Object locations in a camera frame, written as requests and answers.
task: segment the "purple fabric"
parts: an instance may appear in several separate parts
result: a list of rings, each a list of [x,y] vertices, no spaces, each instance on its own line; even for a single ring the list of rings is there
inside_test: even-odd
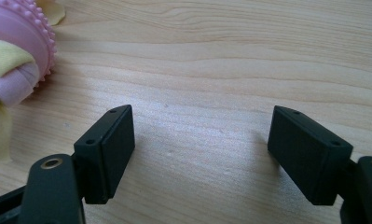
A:
[[[7,106],[19,104],[34,91],[39,80],[35,63],[26,63],[0,77],[0,101]]]

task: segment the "pink plush toy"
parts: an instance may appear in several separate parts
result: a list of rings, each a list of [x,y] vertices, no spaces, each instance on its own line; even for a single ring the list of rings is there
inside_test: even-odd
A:
[[[20,103],[54,65],[55,34],[34,0],[0,0],[0,161],[8,156],[11,120]]]

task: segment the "toy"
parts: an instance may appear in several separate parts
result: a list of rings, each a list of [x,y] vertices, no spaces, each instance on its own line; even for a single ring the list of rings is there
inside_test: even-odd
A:
[[[34,0],[0,0],[0,161],[9,159],[7,107],[20,103],[44,81],[55,52],[55,34]]]

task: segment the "light wood surface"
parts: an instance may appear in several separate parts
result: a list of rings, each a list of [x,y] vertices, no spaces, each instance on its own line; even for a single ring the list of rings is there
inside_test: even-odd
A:
[[[53,75],[11,109],[0,195],[106,110],[133,106],[136,149],[88,223],[339,223],[267,152],[275,105],[372,155],[372,1],[58,0]]]

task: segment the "tabletop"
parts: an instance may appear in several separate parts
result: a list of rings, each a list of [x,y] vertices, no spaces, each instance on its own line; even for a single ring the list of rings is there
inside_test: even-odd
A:
[[[132,105],[136,148],[87,223],[340,223],[268,154],[275,105],[372,156],[372,1],[57,0],[52,75],[10,109],[0,195],[107,110]]]

